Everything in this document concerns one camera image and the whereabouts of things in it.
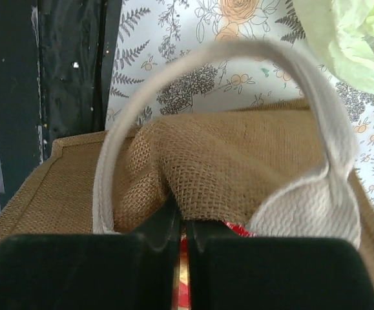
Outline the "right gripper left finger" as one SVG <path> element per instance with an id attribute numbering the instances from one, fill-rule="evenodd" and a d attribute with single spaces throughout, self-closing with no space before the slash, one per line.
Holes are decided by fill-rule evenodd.
<path id="1" fill-rule="evenodd" d="M 172 194 L 128 234 L 20 234 L 0 242 L 0 309 L 176 309 Z"/>

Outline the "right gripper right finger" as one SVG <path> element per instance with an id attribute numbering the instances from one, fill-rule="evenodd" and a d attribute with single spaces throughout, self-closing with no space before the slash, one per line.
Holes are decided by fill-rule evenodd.
<path id="1" fill-rule="evenodd" d="M 222 222 L 188 221 L 193 309 L 374 309 L 374 287 L 348 242 L 242 237 Z"/>

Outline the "red white chips bag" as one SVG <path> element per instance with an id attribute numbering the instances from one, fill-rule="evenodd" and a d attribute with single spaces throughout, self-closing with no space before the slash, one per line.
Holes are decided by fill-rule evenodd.
<path id="1" fill-rule="evenodd" d="M 255 235 L 245 229 L 244 226 L 223 221 L 223 226 L 228 227 L 241 237 L 254 237 Z M 187 228 L 182 223 L 180 239 L 180 259 L 178 264 L 177 298 L 178 309 L 191 309 L 190 285 L 189 285 L 189 257 L 187 249 Z"/>

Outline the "brown jute tote bag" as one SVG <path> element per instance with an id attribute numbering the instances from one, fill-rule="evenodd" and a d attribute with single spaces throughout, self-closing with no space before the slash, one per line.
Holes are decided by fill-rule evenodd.
<path id="1" fill-rule="evenodd" d="M 137 126 L 153 95 L 234 57 L 305 97 Z M 215 42 L 168 64 L 108 131 L 57 139 L 0 214 L 0 309 L 374 309 L 374 209 L 344 103 L 304 56 Z"/>

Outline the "green plastic grocery bag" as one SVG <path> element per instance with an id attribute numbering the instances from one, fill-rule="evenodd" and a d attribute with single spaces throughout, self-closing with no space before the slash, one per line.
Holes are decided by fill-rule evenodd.
<path id="1" fill-rule="evenodd" d="M 374 94 L 374 1 L 294 1 L 315 57 L 340 81 Z"/>

